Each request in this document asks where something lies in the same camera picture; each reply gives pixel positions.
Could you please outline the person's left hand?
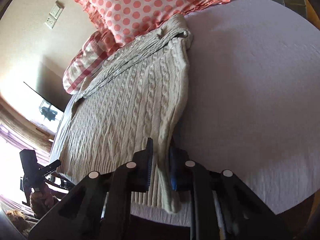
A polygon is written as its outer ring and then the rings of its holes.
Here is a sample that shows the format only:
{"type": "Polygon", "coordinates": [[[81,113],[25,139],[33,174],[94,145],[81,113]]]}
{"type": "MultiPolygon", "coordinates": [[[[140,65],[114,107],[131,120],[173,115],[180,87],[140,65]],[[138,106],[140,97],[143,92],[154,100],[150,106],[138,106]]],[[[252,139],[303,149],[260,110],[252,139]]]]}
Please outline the person's left hand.
{"type": "Polygon", "coordinates": [[[46,183],[42,183],[39,191],[34,191],[30,195],[30,206],[37,219],[41,219],[58,202],[59,200],[52,195],[46,183]]]}

